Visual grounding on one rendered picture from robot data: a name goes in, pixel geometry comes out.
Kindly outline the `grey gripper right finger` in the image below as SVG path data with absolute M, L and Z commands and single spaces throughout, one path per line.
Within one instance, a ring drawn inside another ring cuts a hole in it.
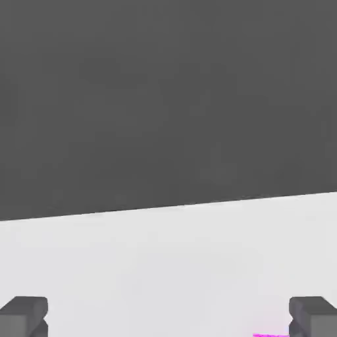
M 337 337 L 337 308 L 321 296 L 289 300 L 290 337 Z

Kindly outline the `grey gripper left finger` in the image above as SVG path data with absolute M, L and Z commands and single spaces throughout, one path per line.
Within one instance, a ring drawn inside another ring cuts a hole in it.
M 0 308 L 0 337 L 48 337 L 46 297 L 16 296 Z

